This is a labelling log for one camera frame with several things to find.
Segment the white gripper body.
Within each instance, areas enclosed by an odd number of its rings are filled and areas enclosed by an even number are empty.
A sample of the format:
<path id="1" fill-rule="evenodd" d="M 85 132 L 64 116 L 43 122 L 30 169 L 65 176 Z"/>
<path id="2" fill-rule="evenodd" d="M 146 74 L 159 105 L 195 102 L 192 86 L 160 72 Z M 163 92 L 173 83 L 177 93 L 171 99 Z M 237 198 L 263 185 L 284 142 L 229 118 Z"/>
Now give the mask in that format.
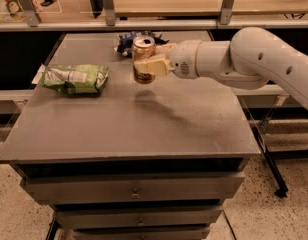
<path id="1" fill-rule="evenodd" d="M 174 74 L 182 79 L 196 79 L 197 51 L 201 40 L 185 40 L 177 44 L 170 53 Z"/>

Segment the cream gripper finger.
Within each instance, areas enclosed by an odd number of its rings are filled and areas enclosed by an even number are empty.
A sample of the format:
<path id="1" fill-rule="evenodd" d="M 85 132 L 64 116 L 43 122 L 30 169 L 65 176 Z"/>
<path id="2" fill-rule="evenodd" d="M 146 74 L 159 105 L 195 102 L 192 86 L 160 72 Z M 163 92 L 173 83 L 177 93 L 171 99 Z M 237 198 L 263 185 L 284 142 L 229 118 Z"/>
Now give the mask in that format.
<path id="1" fill-rule="evenodd" d="M 138 72 L 154 76 L 167 76 L 174 71 L 171 61 L 164 54 L 137 60 L 134 62 L 134 66 Z"/>
<path id="2" fill-rule="evenodd" d="M 169 56 L 171 51 L 176 47 L 176 43 L 169 43 L 164 45 L 158 45 L 156 47 L 156 53 L 157 54 L 165 54 L 166 56 Z"/>

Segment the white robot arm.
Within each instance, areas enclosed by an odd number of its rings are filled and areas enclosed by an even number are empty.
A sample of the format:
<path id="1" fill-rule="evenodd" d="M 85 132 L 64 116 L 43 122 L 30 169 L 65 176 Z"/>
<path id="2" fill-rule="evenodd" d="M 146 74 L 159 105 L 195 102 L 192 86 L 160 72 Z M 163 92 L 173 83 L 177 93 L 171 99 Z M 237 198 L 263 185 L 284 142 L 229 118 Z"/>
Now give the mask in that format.
<path id="1" fill-rule="evenodd" d="M 140 73 L 207 77 L 246 90 L 272 81 L 308 110 L 308 56 L 262 28 L 243 28 L 229 41 L 185 40 L 163 45 L 134 66 Z"/>

